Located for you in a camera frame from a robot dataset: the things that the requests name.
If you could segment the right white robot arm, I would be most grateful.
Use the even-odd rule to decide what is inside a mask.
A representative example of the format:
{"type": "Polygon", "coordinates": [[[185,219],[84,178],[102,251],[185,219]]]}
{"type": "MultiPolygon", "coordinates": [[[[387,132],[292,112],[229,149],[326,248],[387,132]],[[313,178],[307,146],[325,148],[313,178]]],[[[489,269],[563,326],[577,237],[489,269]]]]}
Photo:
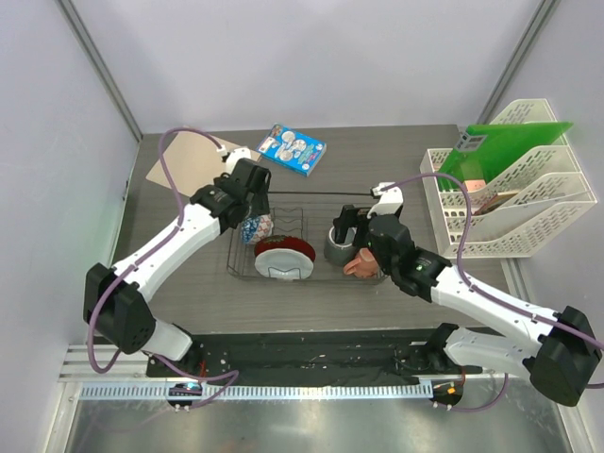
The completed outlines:
{"type": "Polygon", "coordinates": [[[492,369],[528,380],[543,396],[575,407],[602,359],[587,316],[567,306],[540,307],[469,277],[461,267],[415,245],[397,212],[376,214],[345,205],[333,221],[334,240],[367,248],[382,274],[403,293],[461,312],[492,329],[473,333],[443,324],[429,338],[426,359],[439,373],[454,366],[492,369]]]}

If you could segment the blue red patterned bowl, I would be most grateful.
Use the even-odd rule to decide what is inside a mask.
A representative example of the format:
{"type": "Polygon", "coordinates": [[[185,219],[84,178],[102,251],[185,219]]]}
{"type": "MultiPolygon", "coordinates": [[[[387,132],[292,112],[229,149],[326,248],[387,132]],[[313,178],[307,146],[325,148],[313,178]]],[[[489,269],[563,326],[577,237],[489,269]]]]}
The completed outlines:
{"type": "Polygon", "coordinates": [[[270,214],[249,216],[240,228],[241,240],[246,245],[256,244],[273,234],[274,222],[270,214]]]}

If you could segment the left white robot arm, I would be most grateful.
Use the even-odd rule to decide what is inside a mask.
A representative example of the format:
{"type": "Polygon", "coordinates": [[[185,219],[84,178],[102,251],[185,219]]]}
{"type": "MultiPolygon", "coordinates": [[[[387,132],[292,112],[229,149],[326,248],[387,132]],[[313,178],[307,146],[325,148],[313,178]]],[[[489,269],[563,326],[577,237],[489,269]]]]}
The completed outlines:
{"type": "Polygon", "coordinates": [[[198,189],[179,204],[177,218],[132,255],[108,267],[95,264],[86,274],[83,319],[92,369],[109,369],[96,361],[96,334],[119,353],[150,353],[168,361],[183,377],[201,363],[190,333],[157,319],[149,303],[165,280],[201,247],[237,228],[252,212],[268,210],[271,172],[247,158],[198,189]]]}

